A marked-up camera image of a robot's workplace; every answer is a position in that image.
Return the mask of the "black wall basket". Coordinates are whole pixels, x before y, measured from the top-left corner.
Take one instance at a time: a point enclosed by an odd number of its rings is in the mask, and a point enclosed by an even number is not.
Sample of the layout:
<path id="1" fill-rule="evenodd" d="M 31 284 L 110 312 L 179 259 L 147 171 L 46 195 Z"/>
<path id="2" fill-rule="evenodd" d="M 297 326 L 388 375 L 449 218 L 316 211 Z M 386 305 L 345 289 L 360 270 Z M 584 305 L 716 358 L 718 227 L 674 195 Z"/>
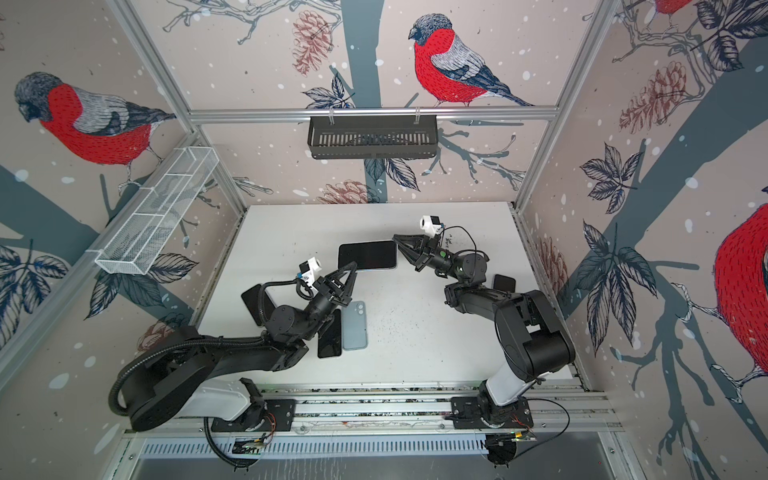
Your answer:
<path id="1" fill-rule="evenodd" d="M 314 117 L 307 145 L 316 160 L 427 159 L 438 152 L 433 115 Z"/>

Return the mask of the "pale green phone case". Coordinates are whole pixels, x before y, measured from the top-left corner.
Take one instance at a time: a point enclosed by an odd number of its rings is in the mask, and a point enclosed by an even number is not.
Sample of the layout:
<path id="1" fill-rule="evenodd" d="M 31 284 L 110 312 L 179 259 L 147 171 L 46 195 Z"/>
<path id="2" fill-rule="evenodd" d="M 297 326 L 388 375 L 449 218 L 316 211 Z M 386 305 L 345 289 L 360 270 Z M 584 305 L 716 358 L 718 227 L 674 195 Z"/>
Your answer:
<path id="1" fill-rule="evenodd" d="M 363 301 L 352 301 L 341 309 L 342 348 L 362 350 L 368 346 L 367 310 Z"/>

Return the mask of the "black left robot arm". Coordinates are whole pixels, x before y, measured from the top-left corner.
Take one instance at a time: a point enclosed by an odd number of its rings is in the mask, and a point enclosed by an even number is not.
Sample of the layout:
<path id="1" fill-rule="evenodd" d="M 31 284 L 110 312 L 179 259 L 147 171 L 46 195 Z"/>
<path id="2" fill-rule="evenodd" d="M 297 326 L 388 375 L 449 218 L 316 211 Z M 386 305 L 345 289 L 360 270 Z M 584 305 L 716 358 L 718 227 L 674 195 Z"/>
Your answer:
<path id="1" fill-rule="evenodd" d="M 182 412 L 207 380 L 247 371 L 279 372 L 309 351 L 334 312 L 352 300 L 357 263 L 316 278 L 302 275 L 246 290 L 241 299 L 262 328 L 256 337 L 213 337 L 183 327 L 128 363 L 108 393 L 108 406 L 135 431 L 154 429 Z"/>

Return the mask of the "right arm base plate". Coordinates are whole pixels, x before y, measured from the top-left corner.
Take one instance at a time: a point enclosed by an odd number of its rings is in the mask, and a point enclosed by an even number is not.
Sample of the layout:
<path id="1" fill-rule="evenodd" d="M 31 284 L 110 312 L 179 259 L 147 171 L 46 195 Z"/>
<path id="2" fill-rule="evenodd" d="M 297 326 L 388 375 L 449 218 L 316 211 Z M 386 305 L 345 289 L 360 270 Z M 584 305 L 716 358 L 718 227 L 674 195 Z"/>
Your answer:
<path id="1" fill-rule="evenodd" d="M 529 404 L 522 398 L 506 406 L 497 406 L 484 395 L 453 397 L 450 403 L 444 419 L 451 421 L 455 429 L 533 428 Z"/>

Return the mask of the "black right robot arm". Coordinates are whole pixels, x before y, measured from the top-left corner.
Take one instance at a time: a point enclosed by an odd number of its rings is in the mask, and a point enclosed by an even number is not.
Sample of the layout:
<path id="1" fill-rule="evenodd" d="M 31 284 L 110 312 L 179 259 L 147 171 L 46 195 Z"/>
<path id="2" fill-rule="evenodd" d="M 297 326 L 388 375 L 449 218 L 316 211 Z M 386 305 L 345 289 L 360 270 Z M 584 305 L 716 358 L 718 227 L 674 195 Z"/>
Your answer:
<path id="1" fill-rule="evenodd" d="M 567 328 L 543 292 L 515 293 L 485 285 L 486 253 L 474 248 L 451 252 L 442 247 L 441 234 L 396 234 L 393 241 L 416 271 L 429 267 L 436 276 L 455 280 L 444 288 L 449 307 L 493 323 L 506 364 L 479 389 L 480 417 L 486 423 L 510 420 L 527 390 L 575 361 Z"/>

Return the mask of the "phone with black screen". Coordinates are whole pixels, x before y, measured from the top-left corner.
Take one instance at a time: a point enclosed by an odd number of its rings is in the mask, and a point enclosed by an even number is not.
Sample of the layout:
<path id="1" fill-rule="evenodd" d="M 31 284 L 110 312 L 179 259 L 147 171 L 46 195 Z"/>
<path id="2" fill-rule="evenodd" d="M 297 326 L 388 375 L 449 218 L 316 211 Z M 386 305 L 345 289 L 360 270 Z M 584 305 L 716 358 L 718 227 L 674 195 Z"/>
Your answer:
<path id="1" fill-rule="evenodd" d="M 339 357 L 342 355 L 342 322 L 341 311 L 334 310 L 331 320 L 323 327 L 318 336 L 319 359 Z"/>

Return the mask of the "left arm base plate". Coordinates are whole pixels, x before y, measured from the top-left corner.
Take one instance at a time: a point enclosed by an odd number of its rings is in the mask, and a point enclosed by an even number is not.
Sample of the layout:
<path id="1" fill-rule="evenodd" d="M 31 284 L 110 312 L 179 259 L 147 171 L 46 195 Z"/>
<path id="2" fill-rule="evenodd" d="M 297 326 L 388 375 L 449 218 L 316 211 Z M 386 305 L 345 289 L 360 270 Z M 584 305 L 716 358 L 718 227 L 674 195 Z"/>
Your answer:
<path id="1" fill-rule="evenodd" d="M 212 432 L 288 432 L 292 428 L 297 402 L 293 399 L 267 399 L 250 406 L 234 420 L 214 418 Z"/>

